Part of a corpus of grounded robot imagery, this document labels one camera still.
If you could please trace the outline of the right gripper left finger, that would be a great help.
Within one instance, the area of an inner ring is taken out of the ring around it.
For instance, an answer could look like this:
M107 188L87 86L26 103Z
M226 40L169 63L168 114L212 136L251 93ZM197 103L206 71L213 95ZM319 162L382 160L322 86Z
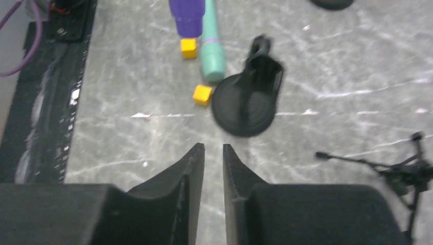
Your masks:
M205 146L123 191L112 184L1 185L1 244L195 244Z

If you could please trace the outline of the tripod stand with shock mount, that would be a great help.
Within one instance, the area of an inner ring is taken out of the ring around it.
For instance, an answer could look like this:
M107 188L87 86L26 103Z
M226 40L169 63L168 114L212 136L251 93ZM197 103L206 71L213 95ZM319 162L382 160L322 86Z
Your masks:
M429 190L432 181L432 163L424 157L422 140L424 134L416 132L411 136L416 153L400 163L386 165L366 159L355 159L332 155L327 152L315 152L315 157L322 160L339 159L369 166L384 178L389 188L399 197L410 211L407 230L404 235L410 244L414 243L413 230L421 193Z

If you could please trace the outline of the teal microphone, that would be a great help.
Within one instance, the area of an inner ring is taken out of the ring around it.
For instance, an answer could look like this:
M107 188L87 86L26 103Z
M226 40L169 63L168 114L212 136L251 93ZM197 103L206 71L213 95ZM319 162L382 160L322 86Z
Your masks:
M219 18L215 1L205 2L200 62L203 77L216 83L224 79L226 57L220 42Z

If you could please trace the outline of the purple microphone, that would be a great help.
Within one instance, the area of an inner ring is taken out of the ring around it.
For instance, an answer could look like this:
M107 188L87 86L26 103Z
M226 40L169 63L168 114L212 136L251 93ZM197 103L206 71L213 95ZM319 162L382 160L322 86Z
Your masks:
M177 32L182 38L198 38L202 35L204 0L169 0Z

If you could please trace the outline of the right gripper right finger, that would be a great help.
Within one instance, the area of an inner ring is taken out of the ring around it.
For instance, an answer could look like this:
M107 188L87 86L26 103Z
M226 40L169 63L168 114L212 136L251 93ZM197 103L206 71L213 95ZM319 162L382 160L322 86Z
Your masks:
M271 184L223 146L227 244L409 244L383 196L358 184Z

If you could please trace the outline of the round-base mic stand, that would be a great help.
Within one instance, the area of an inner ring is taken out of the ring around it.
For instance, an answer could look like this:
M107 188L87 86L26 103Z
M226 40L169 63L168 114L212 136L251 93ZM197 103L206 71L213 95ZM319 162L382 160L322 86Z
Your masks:
M255 37L243 70L219 82L212 94L214 121L231 135L257 136L274 120L284 67L270 55L271 45L270 37Z
M350 7L354 0L310 0L310 2L326 10L339 11Z

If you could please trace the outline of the round-base mic stand front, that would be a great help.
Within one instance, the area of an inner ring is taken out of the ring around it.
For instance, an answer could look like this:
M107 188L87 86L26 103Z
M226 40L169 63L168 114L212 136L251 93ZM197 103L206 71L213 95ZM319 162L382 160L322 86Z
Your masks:
M219 82L212 94L214 121L231 135L257 136L274 120L284 67L270 55L271 45L270 37L255 37L243 70Z

